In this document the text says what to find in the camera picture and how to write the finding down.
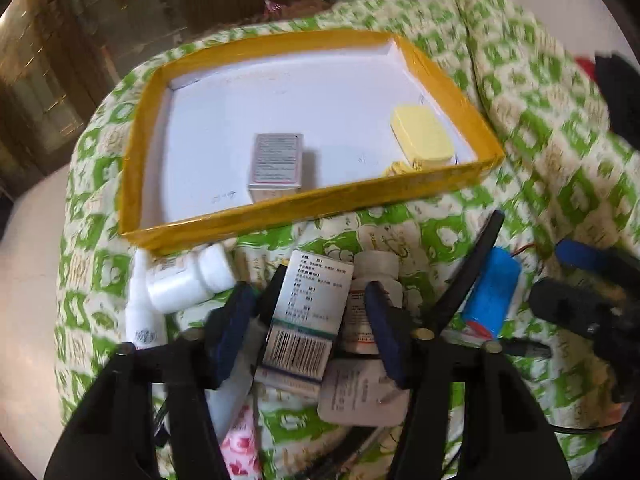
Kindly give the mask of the blue battery pack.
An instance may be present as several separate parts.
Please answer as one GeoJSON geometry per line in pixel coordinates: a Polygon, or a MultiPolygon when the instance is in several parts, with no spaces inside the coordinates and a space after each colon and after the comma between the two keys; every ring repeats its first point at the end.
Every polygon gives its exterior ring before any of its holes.
{"type": "Polygon", "coordinates": [[[496,339],[521,274],[521,263],[510,252],[494,247],[480,269],[462,310],[462,321],[477,336],[496,339]]]}

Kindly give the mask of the pink white tube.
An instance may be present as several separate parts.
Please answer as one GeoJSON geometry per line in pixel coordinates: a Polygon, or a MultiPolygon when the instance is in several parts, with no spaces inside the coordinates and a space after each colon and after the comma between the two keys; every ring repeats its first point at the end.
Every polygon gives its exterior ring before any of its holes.
{"type": "Polygon", "coordinates": [[[262,480],[253,405],[246,401],[220,446],[231,479],[262,480]]]}

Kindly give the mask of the white spray bottle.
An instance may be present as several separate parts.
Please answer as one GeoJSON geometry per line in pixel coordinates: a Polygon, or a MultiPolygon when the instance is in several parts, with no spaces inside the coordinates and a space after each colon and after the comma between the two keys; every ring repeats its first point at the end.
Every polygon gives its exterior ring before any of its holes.
{"type": "Polygon", "coordinates": [[[134,252],[125,307],[126,341],[137,349],[154,348],[168,343],[165,317],[151,302],[146,284],[150,254],[142,248],[134,252]]]}

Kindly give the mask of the white pill bottle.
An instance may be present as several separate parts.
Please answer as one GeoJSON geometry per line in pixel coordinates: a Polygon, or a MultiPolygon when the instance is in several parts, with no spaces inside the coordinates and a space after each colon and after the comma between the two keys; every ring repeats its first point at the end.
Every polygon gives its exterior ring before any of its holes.
{"type": "Polygon", "coordinates": [[[154,262],[146,271],[152,306],[163,314],[194,307],[232,289],[238,276],[221,244],[154,262]]]}

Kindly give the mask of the white blister pack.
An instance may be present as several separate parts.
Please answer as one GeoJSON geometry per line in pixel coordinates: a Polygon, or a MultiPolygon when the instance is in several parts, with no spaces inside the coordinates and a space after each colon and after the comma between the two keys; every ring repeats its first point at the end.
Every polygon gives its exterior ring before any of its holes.
{"type": "Polygon", "coordinates": [[[386,375],[381,360],[333,360],[320,387],[318,416],[340,426],[395,427],[408,412],[410,392],[386,375]]]}

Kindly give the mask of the grey medicine carton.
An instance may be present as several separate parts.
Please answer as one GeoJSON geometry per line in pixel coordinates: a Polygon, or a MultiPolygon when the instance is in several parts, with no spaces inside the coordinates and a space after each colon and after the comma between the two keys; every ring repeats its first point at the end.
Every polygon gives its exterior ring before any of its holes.
{"type": "Polygon", "coordinates": [[[303,136],[259,133],[255,136],[247,191],[253,203],[297,194],[302,188],[303,136]]]}

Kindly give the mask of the white green medicine carton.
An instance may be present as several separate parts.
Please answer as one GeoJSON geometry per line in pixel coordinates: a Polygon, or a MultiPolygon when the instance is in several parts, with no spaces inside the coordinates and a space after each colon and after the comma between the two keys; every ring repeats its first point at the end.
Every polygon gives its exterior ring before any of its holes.
{"type": "Polygon", "coordinates": [[[312,252],[292,252],[255,380],[316,396],[352,284],[354,265],[312,252]]]}

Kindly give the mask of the yellow rectangular tin box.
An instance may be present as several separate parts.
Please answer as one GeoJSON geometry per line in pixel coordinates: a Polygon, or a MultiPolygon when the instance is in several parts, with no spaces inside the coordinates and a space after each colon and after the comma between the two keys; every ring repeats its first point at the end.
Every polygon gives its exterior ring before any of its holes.
{"type": "Polygon", "coordinates": [[[448,166],[454,160],[454,144],[429,107],[396,107],[390,128],[405,160],[393,162],[387,170],[389,174],[408,174],[448,166]]]}

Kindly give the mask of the green white patterned blanket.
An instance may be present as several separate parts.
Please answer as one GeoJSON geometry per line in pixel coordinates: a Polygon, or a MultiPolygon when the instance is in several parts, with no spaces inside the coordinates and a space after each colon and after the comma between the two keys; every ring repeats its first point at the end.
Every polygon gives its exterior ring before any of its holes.
{"type": "Polygon", "coordinates": [[[340,426],[318,416],[319,392],[256,382],[256,368],[292,252],[354,265],[329,362],[381,360],[364,306],[377,281],[413,323],[434,307],[491,213],[494,247],[521,263],[499,337],[477,336],[464,303],[442,338],[462,349],[451,387],[442,479],[623,479],[639,453],[639,151],[616,132],[603,91],[533,14],[512,0],[347,0],[312,18],[221,30],[154,55],[119,81],[92,115],[70,161],[58,267],[56,382],[63,431],[50,479],[178,479],[166,376],[171,344],[199,330],[232,289],[163,314],[168,343],[126,341],[132,259],[151,263],[211,244],[226,248],[255,305],[230,377],[206,391],[219,447],[253,405],[263,479],[389,479],[402,422],[340,426]],[[410,40],[462,91],[495,133],[501,164],[464,188],[273,226],[174,252],[119,232],[119,191],[134,110],[154,70],[217,44],[325,29],[410,40]],[[576,240],[611,254],[604,272],[563,266],[576,240]],[[537,318],[533,284],[588,288],[612,307],[612,328],[589,340],[537,318]]]}

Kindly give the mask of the yellow-edged white tray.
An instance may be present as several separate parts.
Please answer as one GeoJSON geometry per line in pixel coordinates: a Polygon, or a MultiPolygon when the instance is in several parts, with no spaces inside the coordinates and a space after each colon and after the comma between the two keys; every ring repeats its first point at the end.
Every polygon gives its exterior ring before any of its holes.
{"type": "Polygon", "coordinates": [[[119,232],[151,252],[464,188],[503,160],[480,112],[410,40],[325,29],[217,44],[154,70],[122,163],[119,232]],[[454,157],[400,176],[390,123],[401,105],[431,110],[454,157]],[[302,140],[302,187],[250,197],[262,134],[302,140]]]}

